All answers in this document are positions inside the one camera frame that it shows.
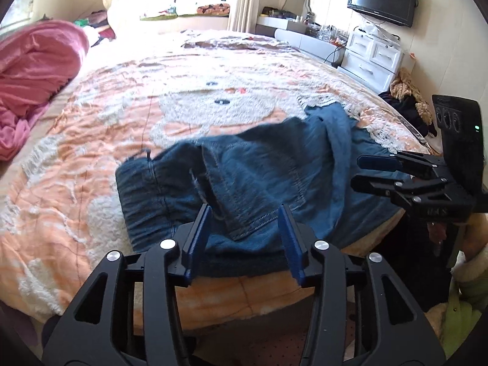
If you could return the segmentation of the tan and black clothes heap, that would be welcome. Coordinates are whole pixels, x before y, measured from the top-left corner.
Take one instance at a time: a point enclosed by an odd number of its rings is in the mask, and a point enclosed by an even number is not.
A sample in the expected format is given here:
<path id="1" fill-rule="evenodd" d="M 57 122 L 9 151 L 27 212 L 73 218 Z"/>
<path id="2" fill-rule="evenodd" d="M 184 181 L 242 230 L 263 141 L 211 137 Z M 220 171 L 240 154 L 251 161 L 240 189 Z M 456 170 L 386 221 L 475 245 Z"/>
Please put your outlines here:
<path id="1" fill-rule="evenodd" d="M 379 97 L 393 107 L 422 136 L 438 135 L 428 102 L 414 85 L 411 74 L 401 68 L 389 89 Z"/>

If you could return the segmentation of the white drawer cabinet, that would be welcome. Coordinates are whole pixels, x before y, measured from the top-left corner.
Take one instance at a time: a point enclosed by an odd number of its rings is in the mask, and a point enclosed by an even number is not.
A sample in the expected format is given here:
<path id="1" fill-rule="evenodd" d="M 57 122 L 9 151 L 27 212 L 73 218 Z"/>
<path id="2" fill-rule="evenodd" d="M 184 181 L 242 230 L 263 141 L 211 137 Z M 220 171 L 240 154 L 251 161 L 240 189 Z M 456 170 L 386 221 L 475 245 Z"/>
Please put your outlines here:
<path id="1" fill-rule="evenodd" d="M 373 92 L 384 93 L 395 79 L 403 56 L 397 44 L 355 29 L 348 38 L 338 70 Z"/>

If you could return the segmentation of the orange white bunny bedspread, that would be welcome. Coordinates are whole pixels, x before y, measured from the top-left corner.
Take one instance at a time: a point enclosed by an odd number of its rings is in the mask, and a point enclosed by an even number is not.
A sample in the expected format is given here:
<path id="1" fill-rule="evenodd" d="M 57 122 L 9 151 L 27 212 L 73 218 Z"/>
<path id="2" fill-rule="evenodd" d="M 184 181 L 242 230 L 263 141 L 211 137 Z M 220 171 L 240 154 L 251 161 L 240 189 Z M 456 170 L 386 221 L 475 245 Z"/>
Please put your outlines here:
<path id="1" fill-rule="evenodd" d="M 371 90 L 269 37 L 207 30 L 93 47 L 1 171 L 2 302 L 44 321 L 108 251 L 130 251 L 115 183 L 126 158 L 331 103 L 391 152 L 429 150 Z"/>

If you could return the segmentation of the white low desk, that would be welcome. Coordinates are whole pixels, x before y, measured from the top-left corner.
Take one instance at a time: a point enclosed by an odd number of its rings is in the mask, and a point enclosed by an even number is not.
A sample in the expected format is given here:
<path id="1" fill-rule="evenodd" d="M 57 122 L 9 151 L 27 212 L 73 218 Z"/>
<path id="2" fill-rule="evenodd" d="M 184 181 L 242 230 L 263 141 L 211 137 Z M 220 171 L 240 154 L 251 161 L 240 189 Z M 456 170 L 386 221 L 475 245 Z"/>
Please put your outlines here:
<path id="1" fill-rule="evenodd" d="M 257 35 L 269 36 L 277 41 L 288 43 L 290 46 L 307 56 L 321 60 L 333 67 L 338 67 L 343 61 L 345 48 L 322 41 L 318 38 L 306 35 L 306 25 L 300 22 L 290 21 L 269 16 L 257 18 Z"/>

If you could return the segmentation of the clothes on window sill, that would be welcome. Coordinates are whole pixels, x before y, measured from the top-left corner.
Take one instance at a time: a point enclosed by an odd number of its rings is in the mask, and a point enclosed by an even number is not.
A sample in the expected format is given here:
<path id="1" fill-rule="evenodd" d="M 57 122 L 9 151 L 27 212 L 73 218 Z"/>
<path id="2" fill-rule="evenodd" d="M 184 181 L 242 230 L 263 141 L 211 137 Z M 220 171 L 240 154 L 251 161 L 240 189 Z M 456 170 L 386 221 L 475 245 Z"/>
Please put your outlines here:
<path id="1" fill-rule="evenodd" d="M 203 5 L 197 8 L 198 15 L 227 16 L 230 13 L 230 5 L 225 2 Z"/>

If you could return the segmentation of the pink crumpled blanket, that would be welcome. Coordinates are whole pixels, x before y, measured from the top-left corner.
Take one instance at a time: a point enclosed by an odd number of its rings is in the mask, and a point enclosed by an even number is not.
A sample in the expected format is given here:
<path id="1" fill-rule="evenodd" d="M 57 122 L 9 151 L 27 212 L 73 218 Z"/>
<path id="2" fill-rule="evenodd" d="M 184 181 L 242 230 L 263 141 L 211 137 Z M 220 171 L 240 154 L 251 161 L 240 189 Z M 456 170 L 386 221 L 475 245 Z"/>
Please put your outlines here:
<path id="1" fill-rule="evenodd" d="M 77 76 L 88 37 L 71 22 L 50 20 L 1 41 L 1 160 L 22 149 L 50 99 Z"/>

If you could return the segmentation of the vanity mirror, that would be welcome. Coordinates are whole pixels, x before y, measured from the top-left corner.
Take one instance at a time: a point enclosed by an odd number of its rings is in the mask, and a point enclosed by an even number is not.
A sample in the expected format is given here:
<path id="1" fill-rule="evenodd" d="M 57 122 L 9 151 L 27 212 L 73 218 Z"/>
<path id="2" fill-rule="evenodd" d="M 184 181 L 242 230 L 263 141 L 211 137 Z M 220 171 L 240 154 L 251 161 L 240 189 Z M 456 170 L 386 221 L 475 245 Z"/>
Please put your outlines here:
<path id="1" fill-rule="evenodd" d="M 310 0 L 285 0 L 282 9 L 295 16 L 306 17 L 311 11 Z"/>

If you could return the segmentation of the clothes pile beside bed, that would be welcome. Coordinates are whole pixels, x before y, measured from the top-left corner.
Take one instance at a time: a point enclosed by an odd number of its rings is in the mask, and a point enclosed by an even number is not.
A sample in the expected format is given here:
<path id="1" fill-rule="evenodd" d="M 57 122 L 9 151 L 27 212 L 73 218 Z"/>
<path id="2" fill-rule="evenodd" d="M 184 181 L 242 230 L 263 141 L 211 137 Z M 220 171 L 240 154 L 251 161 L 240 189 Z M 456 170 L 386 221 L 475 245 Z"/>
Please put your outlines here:
<path id="1" fill-rule="evenodd" d="M 84 30 L 91 47 L 99 45 L 103 40 L 116 39 L 115 32 L 108 23 L 106 10 L 92 12 L 85 18 L 75 20 L 74 24 Z"/>

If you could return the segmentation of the blue denim lace-trimmed pants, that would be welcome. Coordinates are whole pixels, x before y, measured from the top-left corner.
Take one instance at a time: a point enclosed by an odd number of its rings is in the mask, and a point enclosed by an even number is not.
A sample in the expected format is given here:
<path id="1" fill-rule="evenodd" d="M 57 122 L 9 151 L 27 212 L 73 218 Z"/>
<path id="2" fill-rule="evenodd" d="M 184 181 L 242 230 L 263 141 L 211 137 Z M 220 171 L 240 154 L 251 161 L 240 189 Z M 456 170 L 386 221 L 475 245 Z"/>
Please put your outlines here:
<path id="1" fill-rule="evenodd" d="M 388 150 L 334 103 L 310 107 L 302 119 L 132 156 L 115 173 L 131 246 L 144 252 L 171 238 L 208 204 L 213 222 L 199 264 L 205 277 L 285 270 L 276 221 L 282 205 L 319 239 L 345 248 L 399 211 L 387 198 L 352 190 L 360 155 Z"/>

